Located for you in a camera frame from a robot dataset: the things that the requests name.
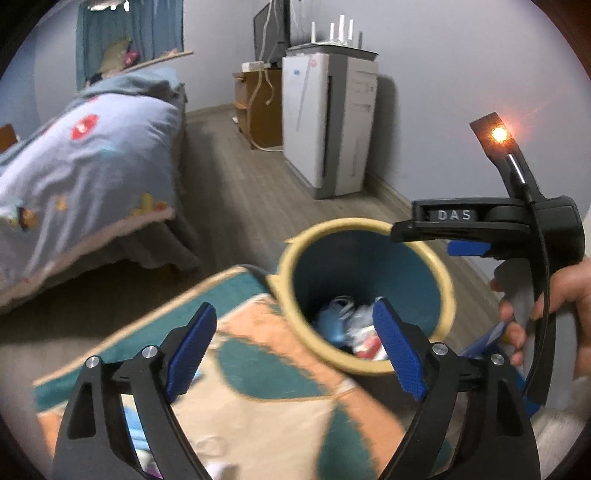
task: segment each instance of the trash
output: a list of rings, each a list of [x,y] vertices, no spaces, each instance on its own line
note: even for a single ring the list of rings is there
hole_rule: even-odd
[[[355,312],[351,297],[336,297],[318,313],[314,329],[328,343],[343,348],[346,345],[345,321]]]
[[[359,358],[387,360],[374,328],[372,305],[355,308],[351,297],[335,297],[318,313],[314,328],[328,343]]]

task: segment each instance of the orange light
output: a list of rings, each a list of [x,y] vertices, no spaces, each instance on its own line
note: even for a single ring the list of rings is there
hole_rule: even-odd
[[[501,143],[504,142],[505,140],[507,140],[507,136],[509,134],[507,133],[507,130],[503,127],[496,127],[493,131],[492,131],[492,138],[495,139],[495,141]]]

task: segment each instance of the wooden floor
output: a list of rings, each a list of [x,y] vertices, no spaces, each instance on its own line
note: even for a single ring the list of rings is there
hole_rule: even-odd
[[[315,223],[348,216],[405,218],[407,207],[382,195],[313,200],[281,154],[248,148],[231,116],[229,111],[187,116],[183,203],[202,241],[203,268],[179,277],[168,269],[148,271],[119,262],[49,289],[0,317],[3,372],[30,384],[208,275],[235,264],[271,270],[282,241]],[[459,309],[449,344],[458,349],[496,322],[496,299],[463,261],[444,261],[457,291]],[[10,383],[0,378],[0,389],[7,391]],[[389,386],[364,383],[384,403],[399,390],[395,380]],[[24,395],[26,389],[14,394]],[[414,411],[410,401],[408,411]]]

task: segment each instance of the rug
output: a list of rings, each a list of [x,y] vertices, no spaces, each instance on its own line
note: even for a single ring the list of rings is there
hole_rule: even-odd
[[[275,300],[246,269],[218,274],[35,383],[38,418],[53,452],[65,402],[84,360],[134,356],[185,325],[203,301],[218,328],[200,376],[173,410],[203,463],[238,466],[238,478],[377,478],[404,435],[399,420],[291,333]],[[124,400],[134,408],[130,399]],[[216,439],[213,450],[197,448]],[[449,460],[449,448],[438,466]]]

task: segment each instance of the metal screw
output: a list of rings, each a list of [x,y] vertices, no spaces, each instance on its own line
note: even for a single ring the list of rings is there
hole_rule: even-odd
[[[97,357],[96,355],[88,357],[88,359],[86,360],[86,366],[88,368],[94,368],[96,367],[100,362],[100,358]]]
[[[505,363],[505,359],[499,353],[493,353],[491,355],[491,360],[495,365],[502,365]]]
[[[447,352],[449,351],[447,345],[443,343],[434,343],[432,348],[436,355],[447,355]]]
[[[152,358],[154,355],[158,353],[158,348],[154,345],[147,346],[142,350],[142,356],[144,358]]]

